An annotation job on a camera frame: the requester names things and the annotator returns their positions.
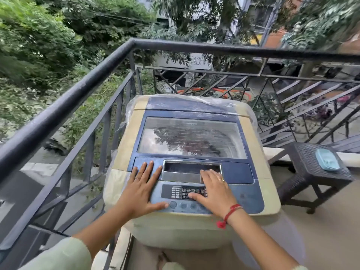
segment wicker stool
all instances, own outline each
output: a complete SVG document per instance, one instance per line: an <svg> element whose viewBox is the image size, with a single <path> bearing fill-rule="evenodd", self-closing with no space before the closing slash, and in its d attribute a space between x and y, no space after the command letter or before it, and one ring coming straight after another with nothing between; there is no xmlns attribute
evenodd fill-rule
<svg viewBox="0 0 360 270"><path fill-rule="evenodd" d="M340 170L338 172L326 171L320 167L315 156L315 152L319 148L328 149L335 154L340 165ZM344 165L335 150L331 147L293 142L287 145L282 152L270 159L268 163L271 165L285 155L289 155L295 168L295 174L277 188L281 204L307 207L309 208L307 213L314 214L315 209L319 205L323 204L326 200L353 181L349 169ZM317 195L315 201L310 202L292 199L292 197L310 185ZM319 185L330 186L330 188L325 192L321 192Z"/></svg>

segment red thread bracelet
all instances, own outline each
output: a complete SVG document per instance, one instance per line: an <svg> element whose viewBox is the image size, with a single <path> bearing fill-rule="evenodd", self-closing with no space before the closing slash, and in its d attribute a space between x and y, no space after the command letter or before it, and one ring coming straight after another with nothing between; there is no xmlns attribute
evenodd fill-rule
<svg viewBox="0 0 360 270"><path fill-rule="evenodd" d="M243 207L239 204L235 204L235 205L232 205L230 207L230 211L225 215L224 217L224 220L223 221L217 221L216 222L216 225L218 228L221 228L221 229L225 229L226 227L226 224L227 224L227 219L229 218L229 216L237 209L242 209Z"/></svg>

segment left hand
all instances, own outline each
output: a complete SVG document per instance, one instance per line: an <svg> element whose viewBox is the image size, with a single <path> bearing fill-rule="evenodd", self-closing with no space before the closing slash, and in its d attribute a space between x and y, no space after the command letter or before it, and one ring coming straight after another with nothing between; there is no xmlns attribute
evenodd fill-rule
<svg viewBox="0 0 360 270"><path fill-rule="evenodd" d="M147 168L146 162L144 162L139 172L137 172L137 167L133 167L129 181L115 205L115 207L120 208L121 212L126 213L129 220L169 206L167 202L156 204L149 202L151 190L162 169L162 166L159 166L149 179L153 166L154 161L151 161Z"/></svg>

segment right hand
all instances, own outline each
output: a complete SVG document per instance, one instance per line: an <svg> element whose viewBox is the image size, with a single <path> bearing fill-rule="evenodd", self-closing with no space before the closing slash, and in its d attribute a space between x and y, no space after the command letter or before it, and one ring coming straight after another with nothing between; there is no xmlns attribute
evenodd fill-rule
<svg viewBox="0 0 360 270"><path fill-rule="evenodd" d="M201 170L200 174L206 186L207 198L194 192L188 194L189 198L198 201L216 216L224 218L230 211L230 207L238 203L231 189L223 180L222 175L212 169Z"/></svg>

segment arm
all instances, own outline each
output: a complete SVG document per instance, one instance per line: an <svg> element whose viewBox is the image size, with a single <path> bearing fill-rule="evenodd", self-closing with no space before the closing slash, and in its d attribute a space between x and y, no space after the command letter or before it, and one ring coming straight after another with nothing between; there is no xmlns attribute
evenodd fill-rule
<svg viewBox="0 0 360 270"><path fill-rule="evenodd" d="M149 179L153 166L153 161L147 168L143 163L139 172L134 167L127 186L112 209L73 237L60 241L31 260L21 270L89 270L95 255L126 222L168 207L166 202L149 202L162 168L158 167Z"/></svg>
<svg viewBox="0 0 360 270"><path fill-rule="evenodd" d="M189 193L189 197L203 204L215 215L224 218L230 207L237 204L231 189L222 176L210 171L201 171L208 197ZM277 244L245 210L238 209L227 220L249 248L262 270L292 270L299 266L281 246Z"/></svg>

